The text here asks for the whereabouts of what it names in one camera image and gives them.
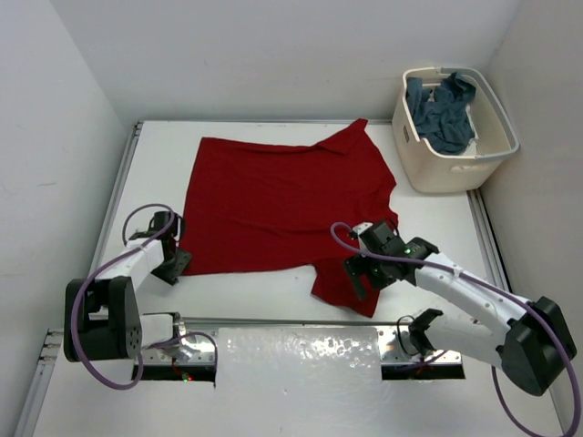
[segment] red shirt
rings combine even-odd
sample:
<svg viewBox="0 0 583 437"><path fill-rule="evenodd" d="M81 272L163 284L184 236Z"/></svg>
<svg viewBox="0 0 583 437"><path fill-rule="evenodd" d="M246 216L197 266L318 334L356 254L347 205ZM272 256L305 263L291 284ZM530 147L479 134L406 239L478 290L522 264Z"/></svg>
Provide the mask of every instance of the red shirt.
<svg viewBox="0 0 583 437"><path fill-rule="evenodd" d="M356 298L342 265L352 253L330 236L335 221L397 223L389 209L394 177L366 123L356 120L313 146L203 138L184 208L180 246L193 255L185 274L312 264L312 294L372 317L378 291Z"/></svg>

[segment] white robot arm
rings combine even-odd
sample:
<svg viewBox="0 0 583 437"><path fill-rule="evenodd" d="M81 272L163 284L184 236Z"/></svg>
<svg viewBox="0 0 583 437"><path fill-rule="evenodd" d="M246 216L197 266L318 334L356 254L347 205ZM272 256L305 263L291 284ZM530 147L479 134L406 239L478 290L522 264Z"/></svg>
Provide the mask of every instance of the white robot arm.
<svg viewBox="0 0 583 437"><path fill-rule="evenodd" d="M83 360L73 342L74 336L90 361L136 358L141 349L161 342L177 342L184 337L176 328L177 314L139 315L134 293L150 272L174 284L188 265L190 254L179 249L177 244L184 223L179 216L172 216L172 219L175 221L169 226L168 213L156 213L148 231L137 233L128 241L126 257L122 253L121 260L91 281L76 279L69 283L64 346L68 360ZM160 234L160 230L168 226L169 230ZM358 251L335 236L334 226L332 235L336 240L347 249ZM518 300L550 325L570 360L577 354L560 308L552 300L541 298L531 302L518 296L497 295L468 280L481 281L439 253L436 246L419 238L405 244L384 222L363 223L353 229L343 226L361 246L362 253L344 262L360 299L366 297L363 276L375 289L404 279L445 298L467 313L466 317L451 317L440 310L427 309L409 325L405 348L408 351L416 351L421 356L434 350L458 351L501 369L524 391L541 395L565 365L540 324L532 320L524 307L516 304ZM78 313L77 330L73 332L71 313L81 290L85 295ZM92 317L103 307L108 309L107 319Z"/></svg>
<svg viewBox="0 0 583 437"><path fill-rule="evenodd" d="M350 230L359 240L360 250L336 236L338 226ZM344 262L360 299L366 296L362 276L375 289L404 279L471 316L451 317L428 309L416 317L409 325L409 341L421 355L433 350L458 351L501 369L522 390L540 396L565 364L537 316L557 336L569 360L577 354L559 306L548 298L533 302L493 292L495 287L463 271L433 244L420 238L405 243L385 222L363 223L353 229L337 223L332 226L332 235L347 249L360 252Z"/></svg>

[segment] purple cable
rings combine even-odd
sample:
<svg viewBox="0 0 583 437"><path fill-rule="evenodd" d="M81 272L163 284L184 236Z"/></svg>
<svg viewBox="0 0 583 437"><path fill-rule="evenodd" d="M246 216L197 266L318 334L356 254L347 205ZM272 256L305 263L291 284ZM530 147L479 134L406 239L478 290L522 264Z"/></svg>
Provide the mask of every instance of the purple cable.
<svg viewBox="0 0 583 437"><path fill-rule="evenodd" d="M336 223L332 224L332 226L330 227L330 232L332 233L332 237L334 238L334 240L338 244L340 244L342 247L344 247L345 249L348 249L352 252L359 253L359 254L361 254L365 257L368 257L368 258L379 259L382 261L403 262L403 263L407 263L407 264L416 264L416 265L421 265L421 266L427 266L427 267L431 267L433 269L440 269L442 271L446 271L448 273L455 275L455 271L453 268L451 268L449 266L445 266L443 264L439 264L437 262L425 261L424 259L408 259L408 258L400 258L400 257L389 257L389 256L385 256L385 255L379 255L376 253L372 253L372 252L369 252L368 250L354 248L351 245L342 241L336 235L336 228L338 228L338 227L345 228L349 232L352 231L353 229L349 225L347 225L346 223L342 223L342 222L336 222ZM563 347L561 341L558 339L557 334L555 334L555 332L551 329L551 327L548 326L548 323L546 323L545 320L542 317L540 317L536 311L534 311L532 308L530 308L528 305L526 305L526 303L515 298L512 294L507 293L507 292L499 289L498 287L496 287L492 284L489 284L488 282L486 282L484 280L481 280L481 279L475 278L471 275L468 275L467 273L465 273L463 271L460 273L459 277L466 280L466 281L473 282L481 287L489 289L489 290L493 291L495 294L503 296L506 299L510 300L511 302L515 303L520 308L525 310L528 313L528 315L530 315L533 319L535 319L537 321L537 323L539 323L540 326L542 326L542 328L545 330L548 337L551 339L551 341L555 345L555 348L557 348L558 355L561 357L563 364L565 364L565 369L567 370L568 378L571 381L571 388L573 389L573 405L574 405L573 421L571 422L571 425L569 426L567 431L561 437L573 437L575 435L575 433L577 432L577 429L578 429L579 424L581 422L581 392L579 390L579 385L578 385L578 381L577 381L577 375L575 374L575 369L573 369L573 365L571 364L571 361L569 360L569 358L567 356L567 352L565 351L565 348ZM518 429L520 429L520 431L524 432L525 434L527 434L531 437L544 437L540 434L537 434L535 432L530 431L527 427L525 427L522 423L520 423L518 421L518 419L514 416L514 414L512 414L512 412L510 411L510 409L508 408L508 406L506 404L506 401L504 400L504 396L502 395L502 391L500 390L500 384L498 382L498 378L496 375L496 368L494 368L494 367L492 367L492 375L493 375L493 379L494 379L494 388L496 390L496 394L498 396L498 399L500 400L500 403L502 405L502 409L507 414L510 421L512 423L514 423L518 427Z"/></svg>
<svg viewBox="0 0 583 437"><path fill-rule="evenodd" d="M73 341L73 347L75 349L75 353L77 354L77 357L79 357L79 360L83 363L83 365L88 370L88 372L91 373L91 375L93 375L93 377L96 380L101 382L103 385L108 386L110 389L115 389L115 390L128 390L128 389L131 389L132 387L135 387L136 384L138 384L139 380L141 379L141 377L144 373L144 361L142 359L142 354L140 352L138 352L138 373L137 373L134 381L132 381L128 384L118 384L117 382L114 382L114 381L106 378L104 375L99 373L99 371L95 367L93 367L93 364L91 364L91 361L89 360L89 358L87 357L87 355L83 351L83 347L81 346L81 341L79 339L79 333L77 331L78 330L78 314L79 314L81 302L83 301L83 297L85 296L85 291L87 290L87 287L89 286L89 284L91 282L93 282L93 280L95 280L95 278L99 274L101 274L105 270L109 269L111 266L120 262L121 260L133 255L134 253L141 251L142 248L146 247L154 239L157 239L160 235L164 234L167 230L170 229L170 226L172 226L172 223L174 222L174 218L176 217L176 214L174 214L174 211L172 210L172 208L167 206L167 205L163 205L161 203L149 203L147 205L144 205L142 207L135 209L126 218L126 221L124 222L124 226L123 226L123 236L122 236L122 239L124 240L124 244L127 243L127 241L126 241L126 229L128 228L129 219L131 219L138 211L141 211L142 209L145 209L145 208L164 208L164 209L167 209L170 212L169 222L166 224L166 226L164 226L164 228L162 228L161 230L156 232L156 234L154 234L149 239L144 241L144 243L141 246L139 246L137 248L133 248L132 250L129 250L127 252L122 253L121 255L106 262L103 266L99 267L93 273L91 273L88 276L88 278L85 279L85 282L83 282L83 284L79 288L79 292L75 296L75 301L73 302L73 309L71 310L71 339Z"/></svg>

